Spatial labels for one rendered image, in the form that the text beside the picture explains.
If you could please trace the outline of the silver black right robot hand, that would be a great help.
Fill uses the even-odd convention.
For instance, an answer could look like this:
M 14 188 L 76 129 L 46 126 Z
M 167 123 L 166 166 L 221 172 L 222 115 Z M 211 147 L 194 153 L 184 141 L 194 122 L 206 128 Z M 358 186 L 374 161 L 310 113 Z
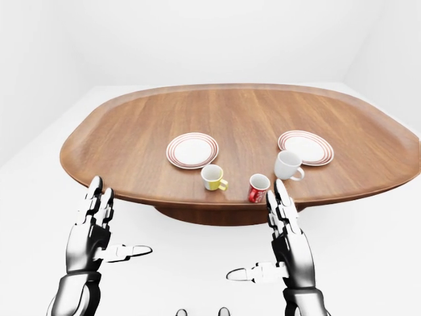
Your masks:
M 272 250 L 276 262 L 257 263 L 251 268 L 230 271 L 232 281 L 269 283 L 283 280 L 288 288 L 316 287 L 315 269 L 310 246 L 298 224 L 298 212 L 284 183 L 277 179 L 274 189 L 266 193 L 268 224 L 273 229 Z

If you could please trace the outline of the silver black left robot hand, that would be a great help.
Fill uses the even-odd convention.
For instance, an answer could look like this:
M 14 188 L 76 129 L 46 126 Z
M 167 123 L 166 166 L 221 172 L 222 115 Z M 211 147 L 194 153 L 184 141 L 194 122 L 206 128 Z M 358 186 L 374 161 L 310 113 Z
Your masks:
M 149 246 L 110 245 L 109 223 L 114 216 L 114 190 L 103 188 L 100 176 L 94 176 L 77 211 L 66 246 L 66 272 L 97 271 L 103 262 L 116 263 L 153 252 Z

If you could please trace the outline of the red mug with white print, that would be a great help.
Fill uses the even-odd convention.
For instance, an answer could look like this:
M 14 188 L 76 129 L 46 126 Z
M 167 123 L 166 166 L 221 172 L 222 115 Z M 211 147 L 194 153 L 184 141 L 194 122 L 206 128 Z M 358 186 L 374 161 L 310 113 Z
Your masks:
M 270 180 L 267 176 L 260 173 L 253 174 L 249 179 L 248 201 L 251 203 L 260 203 L 269 187 Z

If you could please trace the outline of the plain white mug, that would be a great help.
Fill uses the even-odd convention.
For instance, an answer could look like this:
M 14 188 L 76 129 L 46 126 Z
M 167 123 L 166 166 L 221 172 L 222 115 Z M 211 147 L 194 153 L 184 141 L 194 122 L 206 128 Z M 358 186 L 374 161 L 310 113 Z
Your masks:
M 301 168 L 302 159 L 294 152 L 283 150 L 277 155 L 274 164 L 274 174 L 281 180 L 300 181 L 305 172 Z

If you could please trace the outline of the white plate with red rings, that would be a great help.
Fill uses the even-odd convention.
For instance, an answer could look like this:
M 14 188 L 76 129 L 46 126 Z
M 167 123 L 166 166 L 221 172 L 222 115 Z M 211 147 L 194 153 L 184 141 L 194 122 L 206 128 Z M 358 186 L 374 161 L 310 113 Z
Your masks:
M 217 141 L 208 134 L 189 132 L 175 137 L 166 148 L 166 158 L 181 169 L 200 169 L 219 153 Z
M 324 138 L 304 130 L 284 132 L 278 138 L 278 147 L 295 153 L 307 166 L 327 165 L 334 159 L 334 149 Z

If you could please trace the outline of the white and yellow mug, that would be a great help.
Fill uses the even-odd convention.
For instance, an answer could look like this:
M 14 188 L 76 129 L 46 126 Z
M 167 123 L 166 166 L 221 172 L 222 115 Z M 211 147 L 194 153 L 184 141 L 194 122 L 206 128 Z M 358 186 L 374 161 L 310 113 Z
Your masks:
M 215 164 L 210 164 L 201 169 L 201 178 L 208 191 L 227 190 L 228 182 L 223 179 L 223 169 Z

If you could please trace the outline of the round dark wooden table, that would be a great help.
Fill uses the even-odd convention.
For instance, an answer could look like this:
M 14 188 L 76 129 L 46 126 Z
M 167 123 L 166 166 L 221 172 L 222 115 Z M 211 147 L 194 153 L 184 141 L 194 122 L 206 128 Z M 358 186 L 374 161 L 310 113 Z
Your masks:
M 121 95 L 100 105 L 65 141 L 60 161 L 77 182 L 100 176 L 117 198 L 151 205 L 181 221 L 214 226 L 265 223 L 247 199 L 249 178 L 274 180 L 278 138 L 289 130 L 327 140 L 334 158 L 285 183 L 298 210 L 373 196 L 421 173 L 418 136 L 356 97 L 304 86 L 209 84 Z M 176 136 L 202 132 L 218 143 L 215 163 L 228 181 L 210 192 L 198 170 L 166 158 Z

